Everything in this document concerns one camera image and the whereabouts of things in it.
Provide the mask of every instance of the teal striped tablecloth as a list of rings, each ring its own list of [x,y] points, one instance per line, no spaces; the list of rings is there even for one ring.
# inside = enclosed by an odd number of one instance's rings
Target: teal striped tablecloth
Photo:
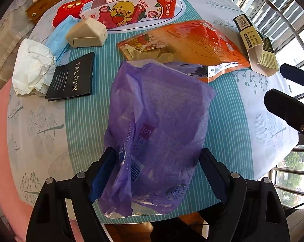
[[[201,19],[187,0],[184,14],[173,22]],[[69,99],[65,102],[66,131],[69,155],[74,173],[86,171],[104,152],[104,133],[108,126],[109,95],[111,84],[124,59],[116,44],[142,31],[111,33],[103,47],[72,49],[69,61],[89,52],[95,53],[93,69],[93,95]],[[248,122],[234,75],[227,73],[210,83],[216,97],[209,109],[205,147],[230,171],[253,179],[253,162]],[[197,165],[189,189],[180,206],[167,215],[107,218],[94,204],[99,220],[105,224],[140,223],[159,221],[196,212],[209,207],[215,198],[204,173]]]

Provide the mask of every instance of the red package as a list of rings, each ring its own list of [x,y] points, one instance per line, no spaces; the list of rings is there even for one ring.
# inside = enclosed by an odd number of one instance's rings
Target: red package
[[[206,83],[250,66],[239,48],[204,20],[164,25],[117,46],[129,61],[154,59]]]
[[[72,15],[74,18],[80,19],[80,11],[85,3],[91,2],[93,0],[76,0],[69,3],[61,5],[57,11],[57,15],[53,19],[52,25],[57,27],[63,22],[69,15]]]

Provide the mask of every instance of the crumpled white tissue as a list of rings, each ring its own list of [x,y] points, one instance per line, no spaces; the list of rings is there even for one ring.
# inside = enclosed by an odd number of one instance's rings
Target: crumpled white tissue
[[[56,68],[55,56],[50,49],[30,39],[24,39],[19,47],[12,84],[18,95],[35,93],[45,95]]]

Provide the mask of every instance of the blue face mask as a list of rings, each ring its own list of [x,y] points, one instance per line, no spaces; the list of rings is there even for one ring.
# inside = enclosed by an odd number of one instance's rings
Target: blue face mask
[[[57,26],[57,28],[45,42],[45,46],[49,47],[53,55],[56,57],[57,64],[59,64],[62,55],[69,48],[69,44],[66,40],[67,33],[75,24],[80,21],[81,19],[77,19],[69,15],[61,24]]]

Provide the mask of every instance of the orange snack bag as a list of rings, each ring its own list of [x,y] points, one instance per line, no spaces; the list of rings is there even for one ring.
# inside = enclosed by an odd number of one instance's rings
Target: orange snack bag
[[[238,47],[203,20],[165,25],[117,44],[126,59],[200,65],[197,78],[211,82],[220,75],[249,67]]]

